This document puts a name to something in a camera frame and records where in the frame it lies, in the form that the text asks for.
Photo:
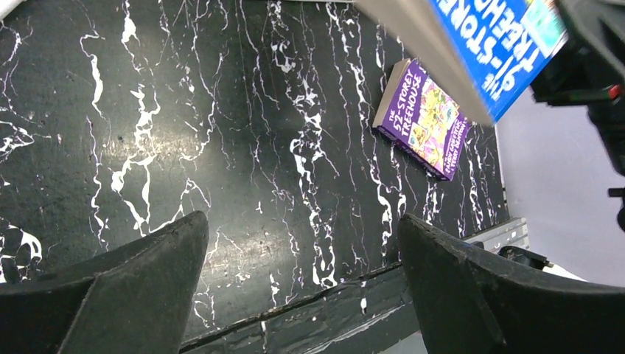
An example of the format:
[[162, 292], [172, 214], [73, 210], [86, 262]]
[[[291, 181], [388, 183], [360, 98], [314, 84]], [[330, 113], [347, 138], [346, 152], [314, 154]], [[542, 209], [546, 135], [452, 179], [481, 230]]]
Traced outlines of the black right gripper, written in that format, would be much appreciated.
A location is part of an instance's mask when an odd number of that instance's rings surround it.
[[534, 101], [587, 107], [613, 168], [624, 174], [624, 2], [555, 6], [568, 39], [531, 83]]

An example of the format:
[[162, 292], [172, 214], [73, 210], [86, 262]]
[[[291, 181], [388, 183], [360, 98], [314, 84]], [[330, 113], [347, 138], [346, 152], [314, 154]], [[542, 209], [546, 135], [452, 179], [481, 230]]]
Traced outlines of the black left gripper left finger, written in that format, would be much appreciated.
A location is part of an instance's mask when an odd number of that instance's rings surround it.
[[177, 353], [209, 243], [204, 213], [1, 286], [3, 353]]

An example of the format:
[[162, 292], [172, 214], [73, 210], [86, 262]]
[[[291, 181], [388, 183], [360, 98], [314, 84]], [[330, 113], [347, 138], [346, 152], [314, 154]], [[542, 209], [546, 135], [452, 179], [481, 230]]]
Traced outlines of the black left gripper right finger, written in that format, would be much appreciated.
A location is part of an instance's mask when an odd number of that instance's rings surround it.
[[624, 289], [516, 263], [404, 215], [397, 239], [429, 353], [622, 353]]

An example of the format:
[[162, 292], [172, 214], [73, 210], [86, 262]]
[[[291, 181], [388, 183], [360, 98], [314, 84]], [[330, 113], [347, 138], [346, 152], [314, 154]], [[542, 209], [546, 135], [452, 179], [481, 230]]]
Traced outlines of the blue 91-storey treehouse book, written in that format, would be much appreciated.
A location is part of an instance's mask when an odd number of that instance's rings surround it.
[[568, 34], [554, 1], [356, 1], [404, 43], [473, 122], [494, 125]]

